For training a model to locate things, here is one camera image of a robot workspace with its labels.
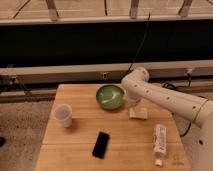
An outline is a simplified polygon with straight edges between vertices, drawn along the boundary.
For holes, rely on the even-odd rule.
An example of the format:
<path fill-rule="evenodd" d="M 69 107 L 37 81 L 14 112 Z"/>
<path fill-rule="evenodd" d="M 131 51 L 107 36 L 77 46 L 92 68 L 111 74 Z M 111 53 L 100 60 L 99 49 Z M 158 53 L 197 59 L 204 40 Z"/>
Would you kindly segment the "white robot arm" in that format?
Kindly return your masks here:
<path fill-rule="evenodd" d="M 192 171 L 213 171 L 213 100 L 150 84 L 143 67 L 122 78 L 121 85 L 132 103 L 145 98 L 201 128 Z"/>

